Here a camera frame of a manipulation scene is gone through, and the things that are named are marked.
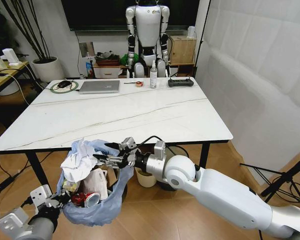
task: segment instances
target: blue plastic bag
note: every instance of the blue plastic bag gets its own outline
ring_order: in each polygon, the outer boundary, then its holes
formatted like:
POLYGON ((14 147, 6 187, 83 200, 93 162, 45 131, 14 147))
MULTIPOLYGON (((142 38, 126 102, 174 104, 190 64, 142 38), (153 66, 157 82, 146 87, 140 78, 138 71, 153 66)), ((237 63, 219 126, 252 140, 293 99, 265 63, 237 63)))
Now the blue plastic bag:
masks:
MULTIPOLYGON (((69 152, 68 156, 77 151, 78 142, 79 141, 75 141, 72 144, 72 150, 69 152)), ((94 140, 84 142, 87 145, 94 147, 96 152, 101 151, 104 155, 117 156, 119 154, 118 150, 105 146, 106 141, 94 140)), ((133 175, 134 169, 130 166, 120 169, 118 181, 113 186, 113 192, 106 200, 103 200, 96 206, 92 207, 77 207, 70 202, 62 209, 65 217, 73 224, 83 224, 90 227, 110 224, 121 211, 122 194, 127 182, 133 175)), ((62 190, 64 180, 65 177, 62 171, 56 187, 58 194, 62 190)))

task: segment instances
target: silver laptop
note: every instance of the silver laptop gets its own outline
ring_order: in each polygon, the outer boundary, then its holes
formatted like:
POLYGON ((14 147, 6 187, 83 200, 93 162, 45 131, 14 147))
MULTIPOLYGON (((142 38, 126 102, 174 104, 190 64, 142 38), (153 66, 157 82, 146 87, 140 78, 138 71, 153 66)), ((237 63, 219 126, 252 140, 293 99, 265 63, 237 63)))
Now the silver laptop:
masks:
POLYGON ((79 94, 108 94, 119 92, 119 80, 114 81, 85 81, 79 94))

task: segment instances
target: remote controller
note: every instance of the remote controller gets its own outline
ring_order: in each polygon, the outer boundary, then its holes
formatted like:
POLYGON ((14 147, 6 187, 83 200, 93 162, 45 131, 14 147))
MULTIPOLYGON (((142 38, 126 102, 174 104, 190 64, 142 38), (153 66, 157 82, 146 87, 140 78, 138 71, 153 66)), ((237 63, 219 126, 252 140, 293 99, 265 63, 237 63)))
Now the remote controller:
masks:
POLYGON ((178 86, 189 86, 192 87, 194 85, 194 82, 190 79, 180 79, 180 80, 168 80, 169 87, 178 87, 178 86))

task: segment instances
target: black screen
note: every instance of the black screen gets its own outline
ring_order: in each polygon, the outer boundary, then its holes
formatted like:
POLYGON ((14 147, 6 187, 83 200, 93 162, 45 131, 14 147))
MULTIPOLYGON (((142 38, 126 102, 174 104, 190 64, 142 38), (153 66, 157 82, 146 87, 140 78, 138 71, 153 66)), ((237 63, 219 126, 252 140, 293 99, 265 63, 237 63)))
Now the black screen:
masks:
MULTIPOLYGON (((61 0, 71 31, 126 30, 126 8, 134 0, 61 0)), ((168 30, 186 30, 196 24, 200 0, 160 0, 168 6, 168 30)))

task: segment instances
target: spray bottle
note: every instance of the spray bottle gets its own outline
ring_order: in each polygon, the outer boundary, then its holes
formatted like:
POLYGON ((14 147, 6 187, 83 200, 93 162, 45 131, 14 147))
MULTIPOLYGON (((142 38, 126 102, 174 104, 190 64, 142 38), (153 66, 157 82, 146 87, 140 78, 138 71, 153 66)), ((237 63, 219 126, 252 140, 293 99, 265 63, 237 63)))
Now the spray bottle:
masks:
POLYGON ((156 69, 156 60, 152 62, 152 68, 150 69, 150 88, 155 89, 157 87, 158 70, 156 69))

